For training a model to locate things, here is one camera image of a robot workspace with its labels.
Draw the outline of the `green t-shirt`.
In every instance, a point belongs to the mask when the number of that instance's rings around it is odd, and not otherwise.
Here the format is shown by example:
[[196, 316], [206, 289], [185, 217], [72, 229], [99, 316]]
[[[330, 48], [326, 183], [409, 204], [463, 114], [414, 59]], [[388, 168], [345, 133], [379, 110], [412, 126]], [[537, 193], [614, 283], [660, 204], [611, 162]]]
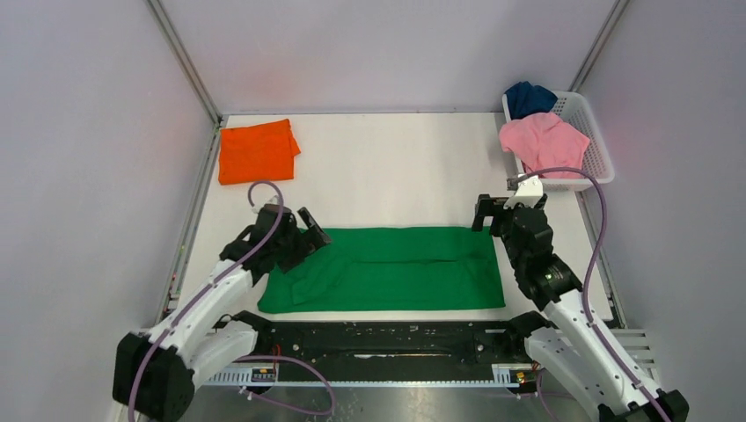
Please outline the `green t-shirt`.
[[332, 242], [258, 301], [267, 314], [505, 307], [494, 240], [467, 227], [328, 229]]

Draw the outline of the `white plastic laundry basket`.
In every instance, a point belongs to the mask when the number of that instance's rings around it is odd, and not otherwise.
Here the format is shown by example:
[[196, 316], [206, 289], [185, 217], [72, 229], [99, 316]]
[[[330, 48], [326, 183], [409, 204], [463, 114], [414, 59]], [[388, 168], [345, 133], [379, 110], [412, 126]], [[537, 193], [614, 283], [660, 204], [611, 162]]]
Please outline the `white plastic laundry basket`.
[[[596, 124], [596, 117], [587, 99], [571, 91], [552, 90], [558, 98], [552, 109], [563, 121], [586, 135], [590, 142], [582, 161], [582, 170], [592, 176], [600, 185], [609, 184], [615, 178], [615, 170], [606, 148], [601, 131]], [[510, 122], [513, 116], [508, 106], [508, 96], [502, 95], [501, 103], [505, 121]], [[515, 162], [516, 170], [511, 175], [524, 171], [524, 163], [514, 153], [508, 153]], [[545, 191], [581, 192], [592, 187], [586, 178], [542, 178]]]

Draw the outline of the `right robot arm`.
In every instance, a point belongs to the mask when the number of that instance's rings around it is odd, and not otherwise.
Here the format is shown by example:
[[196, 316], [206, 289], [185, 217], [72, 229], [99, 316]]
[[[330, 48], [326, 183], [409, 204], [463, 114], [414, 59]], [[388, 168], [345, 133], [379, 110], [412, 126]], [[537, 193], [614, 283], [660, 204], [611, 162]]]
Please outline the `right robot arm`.
[[472, 230], [488, 227], [501, 240], [519, 290], [536, 307], [510, 320], [506, 354], [551, 373], [595, 421], [685, 421], [682, 393], [646, 375], [583, 301], [580, 280], [552, 246], [545, 202], [481, 194], [475, 204]]

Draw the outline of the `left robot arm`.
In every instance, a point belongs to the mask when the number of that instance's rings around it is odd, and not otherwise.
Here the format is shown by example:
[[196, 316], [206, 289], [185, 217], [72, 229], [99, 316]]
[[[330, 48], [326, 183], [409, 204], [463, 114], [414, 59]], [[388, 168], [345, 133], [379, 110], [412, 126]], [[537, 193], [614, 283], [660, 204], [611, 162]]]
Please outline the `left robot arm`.
[[116, 348], [113, 400], [132, 416], [179, 420], [194, 393], [234, 361], [273, 358], [270, 323], [228, 308], [273, 270], [287, 273], [332, 242], [307, 208], [267, 203], [255, 223], [223, 247], [215, 268], [185, 303], [147, 331], [126, 334]]

